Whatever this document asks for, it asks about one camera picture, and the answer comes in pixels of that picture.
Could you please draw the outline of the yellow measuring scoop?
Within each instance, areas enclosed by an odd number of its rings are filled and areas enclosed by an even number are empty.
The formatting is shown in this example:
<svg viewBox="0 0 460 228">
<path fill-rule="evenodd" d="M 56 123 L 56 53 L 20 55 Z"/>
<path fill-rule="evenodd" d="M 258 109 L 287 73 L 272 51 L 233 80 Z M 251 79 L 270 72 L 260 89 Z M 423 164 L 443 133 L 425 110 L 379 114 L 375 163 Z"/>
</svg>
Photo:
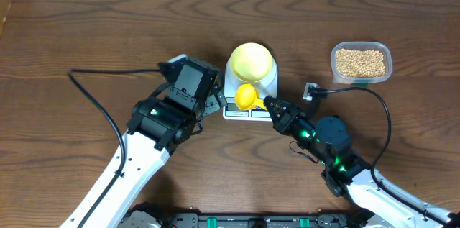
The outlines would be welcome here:
<svg viewBox="0 0 460 228">
<path fill-rule="evenodd" d="M 243 84 L 236 90 L 234 97 L 236 106 L 241 110 L 261 108 L 267 110 L 259 93 L 252 84 Z"/>
</svg>

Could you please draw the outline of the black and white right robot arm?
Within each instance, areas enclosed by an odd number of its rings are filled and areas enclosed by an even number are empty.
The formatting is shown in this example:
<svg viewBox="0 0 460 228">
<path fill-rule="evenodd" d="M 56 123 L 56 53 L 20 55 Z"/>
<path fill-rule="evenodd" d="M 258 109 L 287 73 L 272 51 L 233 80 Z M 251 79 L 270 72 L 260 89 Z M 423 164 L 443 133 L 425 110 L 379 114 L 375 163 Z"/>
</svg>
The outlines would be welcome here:
<svg viewBox="0 0 460 228">
<path fill-rule="evenodd" d="M 264 99 L 264 105 L 277 132 L 291 136 L 313 162 L 323 163 L 321 177 L 333 195 L 361 208 L 349 219 L 349 227 L 459 226 L 459 214 L 418 199 L 372 170 L 353 150 L 339 118 L 312 122 L 297 105 L 271 96 Z"/>
</svg>

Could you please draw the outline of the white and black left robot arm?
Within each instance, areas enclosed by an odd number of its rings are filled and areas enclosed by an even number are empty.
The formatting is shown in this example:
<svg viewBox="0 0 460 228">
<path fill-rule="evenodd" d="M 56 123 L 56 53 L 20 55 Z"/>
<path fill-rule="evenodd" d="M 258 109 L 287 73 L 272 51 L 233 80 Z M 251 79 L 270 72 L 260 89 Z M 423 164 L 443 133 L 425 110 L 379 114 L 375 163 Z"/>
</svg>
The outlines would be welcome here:
<svg viewBox="0 0 460 228">
<path fill-rule="evenodd" d="M 203 116 L 224 107 L 219 71 L 193 66 L 162 72 L 167 82 L 141 100 L 121 133 L 92 95 L 81 92 L 112 126 L 119 147 L 64 227 L 117 227 L 147 181 L 177 146 L 196 134 Z"/>
</svg>

